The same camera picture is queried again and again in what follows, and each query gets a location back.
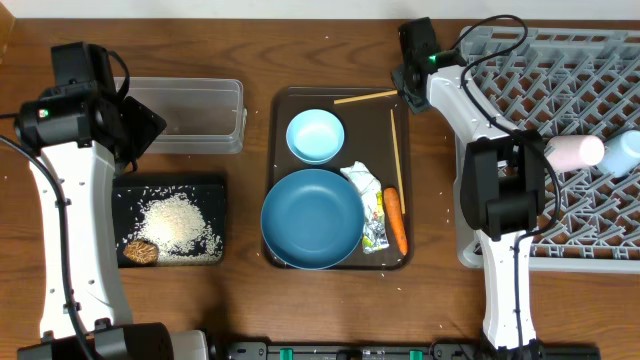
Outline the light blue bowl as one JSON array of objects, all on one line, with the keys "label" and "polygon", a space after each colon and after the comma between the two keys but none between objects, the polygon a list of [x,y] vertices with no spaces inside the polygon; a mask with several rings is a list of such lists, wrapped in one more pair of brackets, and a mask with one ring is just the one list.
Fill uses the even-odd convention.
[{"label": "light blue bowl", "polygon": [[345,130],[340,119],[322,109],[308,109],[290,121],[285,139],[290,152],[304,163],[329,162],[342,148]]}]

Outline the brown food scrap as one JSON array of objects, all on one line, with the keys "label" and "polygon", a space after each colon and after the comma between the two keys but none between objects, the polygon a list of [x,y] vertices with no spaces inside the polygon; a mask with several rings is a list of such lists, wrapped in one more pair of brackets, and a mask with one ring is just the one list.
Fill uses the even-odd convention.
[{"label": "brown food scrap", "polygon": [[159,258],[158,247],[144,240],[129,243],[123,250],[126,258],[139,265],[155,264]]}]

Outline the pink cup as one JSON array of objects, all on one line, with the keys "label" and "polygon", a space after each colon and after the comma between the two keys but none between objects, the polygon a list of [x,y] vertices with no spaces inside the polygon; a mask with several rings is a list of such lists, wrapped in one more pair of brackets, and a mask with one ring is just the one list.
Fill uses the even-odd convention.
[{"label": "pink cup", "polygon": [[557,173],[596,166],[604,153],[604,143],[593,135],[556,136],[548,141],[545,149],[546,159]]}]

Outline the light blue cup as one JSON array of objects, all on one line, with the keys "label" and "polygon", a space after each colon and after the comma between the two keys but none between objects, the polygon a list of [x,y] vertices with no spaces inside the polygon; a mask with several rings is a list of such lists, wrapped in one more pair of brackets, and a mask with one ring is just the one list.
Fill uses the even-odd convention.
[{"label": "light blue cup", "polygon": [[640,132],[628,130],[605,144],[604,157],[597,165],[603,174],[619,178],[625,176],[639,164]]}]

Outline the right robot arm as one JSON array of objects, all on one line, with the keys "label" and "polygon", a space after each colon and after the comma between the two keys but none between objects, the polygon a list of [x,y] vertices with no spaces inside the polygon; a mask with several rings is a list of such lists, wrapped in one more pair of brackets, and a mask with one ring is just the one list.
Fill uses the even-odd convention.
[{"label": "right robot arm", "polygon": [[536,352],[530,311],[531,232],[544,207],[542,139],[507,121],[465,72],[456,50],[405,50],[392,73],[414,113],[437,109],[463,145],[456,184],[457,219],[481,244],[486,310],[483,333],[492,356]]}]

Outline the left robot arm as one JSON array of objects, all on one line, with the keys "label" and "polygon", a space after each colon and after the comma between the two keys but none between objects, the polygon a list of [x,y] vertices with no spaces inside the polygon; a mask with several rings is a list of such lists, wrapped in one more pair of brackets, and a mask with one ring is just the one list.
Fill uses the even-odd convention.
[{"label": "left robot arm", "polygon": [[36,182],[46,261],[40,341],[18,357],[207,359],[204,332],[134,322],[117,263],[114,178],[136,166],[165,121],[115,82],[117,53],[76,42],[51,57],[55,84],[21,106],[11,142]]}]

